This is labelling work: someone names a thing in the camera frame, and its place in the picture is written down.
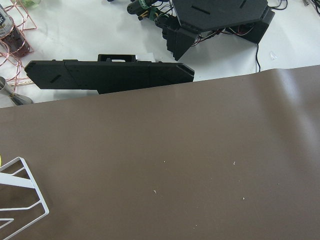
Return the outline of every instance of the label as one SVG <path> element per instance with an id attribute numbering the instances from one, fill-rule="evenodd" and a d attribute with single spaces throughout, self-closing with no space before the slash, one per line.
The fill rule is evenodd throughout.
<path id="1" fill-rule="evenodd" d="M 149 8 L 149 6 L 146 4 L 145 0 L 139 0 L 139 3 L 141 5 L 141 7 L 146 10 Z"/>
<path id="2" fill-rule="evenodd" d="M 10 33 L 14 23 L 11 21 L 3 7 L 0 5 L 0 38 Z"/>

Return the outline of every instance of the black plastic part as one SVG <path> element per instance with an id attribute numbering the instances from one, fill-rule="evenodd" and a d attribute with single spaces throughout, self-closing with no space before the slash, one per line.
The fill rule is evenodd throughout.
<path id="1" fill-rule="evenodd" d="M 129 63 L 135 63 L 137 61 L 136 55 L 128 54 L 99 54 L 98 62 L 107 62 L 108 59 L 112 61 L 123 60 Z"/>
<path id="2" fill-rule="evenodd" d="M 141 7 L 140 3 L 138 0 L 133 1 L 132 3 L 130 3 L 127 8 L 126 8 L 127 12 L 129 14 L 137 14 L 138 12 L 141 12 L 143 10 L 143 8 Z"/>
<path id="3" fill-rule="evenodd" d="M 195 74 L 183 63 L 139 61 L 31 61 L 25 71 L 40 89 L 97 90 L 99 94 L 189 83 Z"/>
<path id="4" fill-rule="evenodd" d="M 182 28 L 191 32 L 224 29 L 258 22 L 267 0 L 172 0 Z"/>
<path id="5" fill-rule="evenodd" d="M 200 33 L 229 27 L 241 27 L 245 35 L 238 35 L 259 43 L 275 13 L 266 0 L 172 0 L 177 17 L 161 14 L 155 25 L 162 28 L 167 49 L 179 60 L 193 45 Z"/>
<path id="6" fill-rule="evenodd" d="M 253 29 L 246 35 L 239 37 L 246 39 L 250 42 L 253 42 L 255 44 L 260 43 L 261 39 L 265 35 L 267 29 L 269 28 L 269 25 L 274 18 L 275 13 L 271 11 L 271 8 L 268 8 L 265 12 L 265 15 L 262 17 L 260 21 L 257 21 L 254 23 Z"/>
<path id="7" fill-rule="evenodd" d="M 173 53 L 174 59 L 179 60 L 192 46 L 198 33 L 183 29 L 176 17 L 161 15 L 155 20 L 155 25 L 162 28 L 162 36 L 166 39 L 167 49 Z"/>

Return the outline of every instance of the cable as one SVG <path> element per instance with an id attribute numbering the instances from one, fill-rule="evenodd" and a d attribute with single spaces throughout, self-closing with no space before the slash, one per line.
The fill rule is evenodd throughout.
<path id="1" fill-rule="evenodd" d="M 138 17 L 145 17 L 145 16 L 148 16 L 148 13 L 149 13 L 149 11 L 148 10 L 146 10 L 144 13 L 142 13 L 140 16 L 138 16 Z"/>
<path id="2" fill-rule="evenodd" d="M 285 7 L 279 8 L 283 2 L 285 2 Z M 288 7 L 288 0 L 280 0 L 280 4 L 278 6 L 271 6 L 272 9 L 279 10 L 279 11 L 285 10 L 287 7 Z"/>
<path id="3" fill-rule="evenodd" d="M 152 7 L 158 8 L 158 7 L 162 6 L 162 4 L 164 4 L 164 0 L 161 0 L 161 4 L 160 5 L 158 5 L 158 6 L 152 5 Z"/>
<path id="4" fill-rule="evenodd" d="M 171 15 L 173 15 L 174 14 L 174 7 L 172 6 L 171 2 L 169 2 L 169 3 L 170 3 L 170 9 L 168 11 L 164 12 L 164 14 L 167 14 L 168 12 L 171 11 Z"/>
<path id="5" fill-rule="evenodd" d="M 240 32 L 240 26 L 238 26 L 238 31 L 236 32 L 235 30 L 233 30 L 231 27 L 228 27 L 229 30 L 231 30 L 231 32 L 233 32 L 235 35 L 237 36 L 245 36 L 248 33 L 250 33 L 252 31 L 252 29 L 254 29 L 254 26 L 252 26 L 247 32 Z"/>
<path id="6" fill-rule="evenodd" d="M 170 8 L 171 8 L 171 15 L 174 14 L 174 6 L 172 5 L 172 2 L 171 0 L 169 0 L 169 5 L 170 5 Z"/>
<path id="7" fill-rule="evenodd" d="M 162 9 L 165 9 L 165 8 L 171 8 L 171 6 L 170 6 L 169 4 L 166 4 L 166 5 L 162 6 L 162 7 L 159 9 L 159 11 L 161 11 Z"/>
<path id="8" fill-rule="evenodd" d="M 258 73 L 261 72 L 261 65 L 259 63 L 259 59 L 258 59 L 258 52 L 259 52 L 259 43 L 256 44 L 256 53 L 255 53 L 255 61 L 256 61 L 256 64 L 258 65 Z"/>
<path id="9" fill-rule="evenodd" d="M 212 31 L 209 33 L 206 37 L 203 37 L 202 34 L 200 33 L 197 40 L 192 44 L 192 47 L 197 46 L 199 43 L 213 38 L 215 35 L 217 35 L 218 31 Z"/>
<path id="10" fill-rule="evenodd" d="M 311 0 L 316 12 L 320 15 L 320 0 Z"/>

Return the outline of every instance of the brown surface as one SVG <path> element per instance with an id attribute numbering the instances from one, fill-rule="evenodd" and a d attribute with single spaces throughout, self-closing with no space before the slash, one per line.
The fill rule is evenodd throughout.
<path id="1" fill-rule="evenodd" d="M 26 159 L 50 209 L 13 240 L 320 239 L 319 76 L 0 109 L 2 160 Z"/>

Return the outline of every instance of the white metal frame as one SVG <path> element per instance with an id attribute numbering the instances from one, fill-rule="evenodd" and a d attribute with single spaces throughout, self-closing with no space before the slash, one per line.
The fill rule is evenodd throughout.
<path id="1" fill-rule="evenodd" d="M 21 161 L 21 163 L 23 165 L 22 168 L 20 168 L 19 170 L 17 170 L 14 173 L 11 173 L 11 174 L 3 173 L 3 171 L 5 169 L 7 169 L 9 166 L 12 166 L 13 164 L 15 164 L 15 163 L 17 163 L 19 161 Z M 25 170 L 27 172 L 28 177 L 30 179 L 16 176 L 16 174 L 20 173 L 23 170 Z M 17 208 L 0 208 L 0 212 L 29 210 L 29 209 L 32 209 L 33 207 L 35 207 L 35 206 L 37 206 L 39 204 L 41 204 L 43 209 L 44 209 L 44 214 L 42 214 L 41 216 L 39 216 L 36 219 L 32 220 L 31 222 L 29 222 L 25 226 L 21 227 L 19 230 L 15 231 L 11 235 L 7 236 L 3 240 L 8 240 L 8 239 L 12 238 L 16 234 L 18 234 L 21 231 L 25 230 L 26 228 L 30 227 L 32 224 L 34 224 L 35 222 L 39 221 L 40 219 L 42 219 L 43 217 L 45 217 L 46 215 L 49 214 L 49 209 L 47 207 L 45 199 L 42 196 L 42 194 L 40 192 L 40 189 L 39 189 L 39 187 L 38 187 L 38 185 L 37 185 L 32 173 L 30 171 L 26 161 L 22 157 L 17 157 L 15 159 L 13 159 L 12 161 L 8 162 L 7 164 L 3 165 L 2 167 L 0 167 L 0 184 L 17 186 L 17 187 L 22 187 L 22 188 L 35 189 L 35 191 L 36 191 L 36 193 L 37 193 L 37 195 L 39 197 L 39 201 L 35 202 L 31 206 L 28 206 L 28 207 L 17 207 Z M 2 221 L 2 222 L 6 221 L 6 223 L 0 225 L 0 230 L 2 228 L 6 227 L 7 225 L 11 224 L 14 220 L 15 220 L 14 218 L 0 218 L 0 221 Z"/>

